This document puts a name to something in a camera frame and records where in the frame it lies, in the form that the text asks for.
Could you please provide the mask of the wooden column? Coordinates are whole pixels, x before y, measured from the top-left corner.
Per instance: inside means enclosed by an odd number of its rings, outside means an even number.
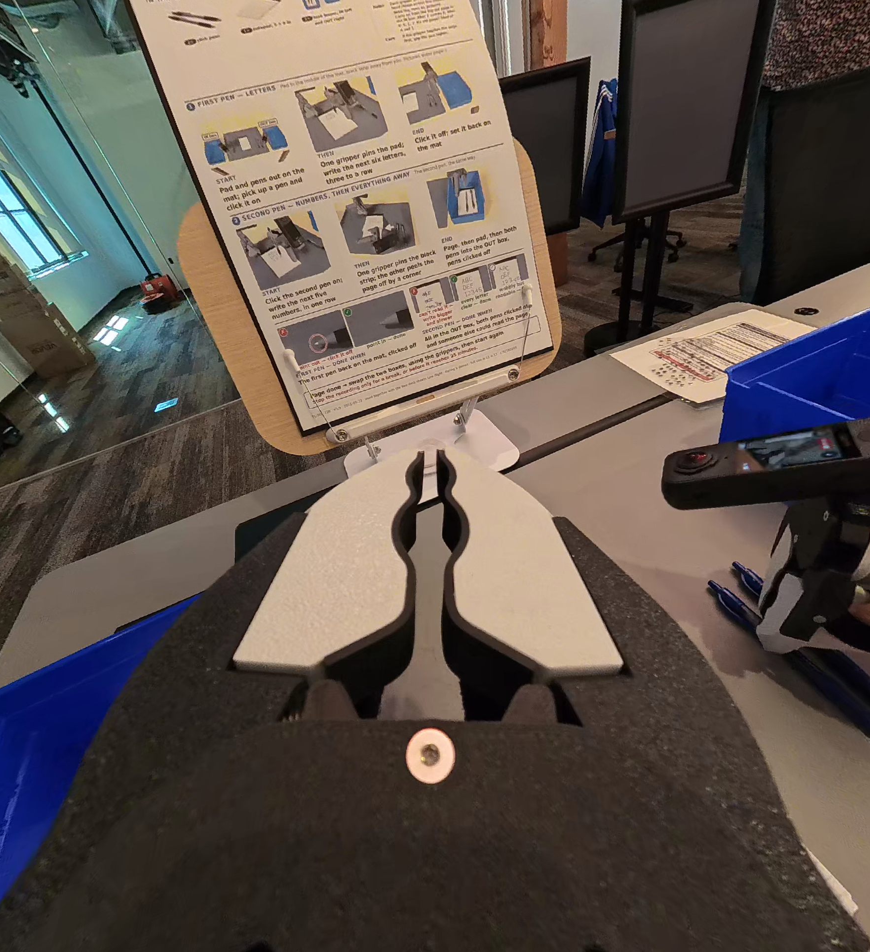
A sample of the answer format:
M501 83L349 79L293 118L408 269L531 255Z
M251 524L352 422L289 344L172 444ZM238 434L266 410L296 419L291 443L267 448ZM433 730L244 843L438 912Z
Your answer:
M567 59L567 1L524 1L524 54L530 70L560 65ZM565 232L549 236L548 253L556 287L569 281L568 239Z

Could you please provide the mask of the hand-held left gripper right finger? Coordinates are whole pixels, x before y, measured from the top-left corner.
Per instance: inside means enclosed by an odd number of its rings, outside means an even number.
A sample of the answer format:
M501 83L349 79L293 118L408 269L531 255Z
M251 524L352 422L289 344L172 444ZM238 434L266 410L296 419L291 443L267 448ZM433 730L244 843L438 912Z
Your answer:
M439 452L444 634L459 634L533 681L612 676L623 660L551 512L454 447Z

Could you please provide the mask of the black chair back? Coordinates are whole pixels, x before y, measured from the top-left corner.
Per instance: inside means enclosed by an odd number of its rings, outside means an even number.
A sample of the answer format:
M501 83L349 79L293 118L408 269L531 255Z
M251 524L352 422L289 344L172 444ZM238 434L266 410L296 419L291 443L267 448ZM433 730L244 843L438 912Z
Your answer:
M870 68L775 92L754 303L870 263Z

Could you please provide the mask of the barcode sheet in sleeve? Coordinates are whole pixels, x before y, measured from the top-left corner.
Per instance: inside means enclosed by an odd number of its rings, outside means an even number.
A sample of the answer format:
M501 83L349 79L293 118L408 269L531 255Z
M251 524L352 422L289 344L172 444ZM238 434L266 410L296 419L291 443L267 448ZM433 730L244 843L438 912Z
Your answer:
M611 356L661 390L703 406L725 397L730 368L812 331L798 321L748 308Z

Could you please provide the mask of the printed instruction sheet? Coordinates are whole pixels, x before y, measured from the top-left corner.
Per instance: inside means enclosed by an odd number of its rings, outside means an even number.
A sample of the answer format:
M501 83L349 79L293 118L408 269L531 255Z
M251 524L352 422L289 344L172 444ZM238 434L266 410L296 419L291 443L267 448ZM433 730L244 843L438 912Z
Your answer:
M549 353L470 2L128 2L301 432Z

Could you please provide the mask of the blue retractable pen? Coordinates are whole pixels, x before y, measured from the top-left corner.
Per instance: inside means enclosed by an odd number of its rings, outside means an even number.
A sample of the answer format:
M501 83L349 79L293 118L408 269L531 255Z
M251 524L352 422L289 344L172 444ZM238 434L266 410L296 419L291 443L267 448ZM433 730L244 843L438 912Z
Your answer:
M710 581L707 587L720 612L747 632L756 646L762 649L763 646L755 632L752 609L736 593L717 582ZM782 658L786 666L822 696L836 713L842 715L849 724L870 739L870 707L864 701L859 700L854 692L836 680L817 662L807 659L800 652L789 652Z
M763 587L762 577L738 562L733 562L732 568L743 589L757 599ZM805 653L812 660L822 661L844 684L870 704L870 675L851 656L835 649L809 649Z

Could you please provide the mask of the blue plastic bin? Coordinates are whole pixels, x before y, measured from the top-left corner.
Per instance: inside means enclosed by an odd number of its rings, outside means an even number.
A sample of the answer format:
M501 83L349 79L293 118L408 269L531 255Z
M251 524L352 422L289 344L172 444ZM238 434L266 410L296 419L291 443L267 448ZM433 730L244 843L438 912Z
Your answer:
M196 594L0 688L0 901L48 837L89 744Z
M727 370L719 442L870 418L870 309Z

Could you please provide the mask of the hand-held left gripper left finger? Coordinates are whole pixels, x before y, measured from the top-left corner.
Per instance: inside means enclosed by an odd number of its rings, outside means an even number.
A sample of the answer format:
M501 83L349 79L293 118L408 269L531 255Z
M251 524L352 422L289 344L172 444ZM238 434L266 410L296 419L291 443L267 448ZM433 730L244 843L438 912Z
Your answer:
M414 643L424 455L405 449L305 513L234 655L240 671L394 679Z

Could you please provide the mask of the black display on floor stand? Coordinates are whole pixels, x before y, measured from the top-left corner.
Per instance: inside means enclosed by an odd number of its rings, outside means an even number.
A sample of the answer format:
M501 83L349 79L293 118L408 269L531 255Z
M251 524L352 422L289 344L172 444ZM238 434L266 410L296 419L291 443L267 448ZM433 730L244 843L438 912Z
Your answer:
M612 215L623 233L615 322L584 356L652 332L670 213L738 192L769 46L774 2L622 2Z
M590 67L583 57L499 81L512 136L532 163L548 236L580 225Z

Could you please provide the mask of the stack of cardboard boxes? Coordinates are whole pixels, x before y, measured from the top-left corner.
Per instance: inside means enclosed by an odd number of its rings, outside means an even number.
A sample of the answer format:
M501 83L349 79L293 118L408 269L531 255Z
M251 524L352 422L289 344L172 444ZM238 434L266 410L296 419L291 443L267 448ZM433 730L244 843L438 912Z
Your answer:
M33 374L46 381L96 363L58 306L48 302L24 271L1 254L0 336Z

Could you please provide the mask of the back room window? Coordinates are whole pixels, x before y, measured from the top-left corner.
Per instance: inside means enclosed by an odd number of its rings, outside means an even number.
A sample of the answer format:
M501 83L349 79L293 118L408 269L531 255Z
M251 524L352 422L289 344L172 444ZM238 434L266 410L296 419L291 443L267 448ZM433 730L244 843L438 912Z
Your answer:
M28 277L40 278L89 253L20 177L0 169L0 256Z

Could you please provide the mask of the blue hanging jacket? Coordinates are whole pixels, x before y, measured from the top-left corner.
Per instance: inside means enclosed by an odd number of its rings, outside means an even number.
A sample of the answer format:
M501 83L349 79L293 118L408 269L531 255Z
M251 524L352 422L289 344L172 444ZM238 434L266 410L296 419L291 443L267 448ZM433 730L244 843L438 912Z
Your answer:
M600 80L580 194L580 216L603 228L612 215L617 154L618 78Z

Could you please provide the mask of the instruction sheet on wooden stand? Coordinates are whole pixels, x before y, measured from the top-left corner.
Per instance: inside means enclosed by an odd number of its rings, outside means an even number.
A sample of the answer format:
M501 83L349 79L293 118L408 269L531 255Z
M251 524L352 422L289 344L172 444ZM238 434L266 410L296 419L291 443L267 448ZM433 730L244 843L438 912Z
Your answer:
M532 300L544 305L552 350L525 357L500 370L482 373L474 380L445 387L433 395L411 398L395 408L375 411L353 423L343 424L347 439L342 442L328 436L325 428L310 435L301 432L282 378L254 324L225 249L203 204L197 203L185 214L178 237L180 266L253 426L267 444L283 453L302 457L324 453L334 447L350 450L356 446L357 437L373 435L402 422L414 424L426 414L447 410L468 398L519 386L547 370L560 349L560 304L543 228L535 171L522 144L515 142L514 146L536 263Z

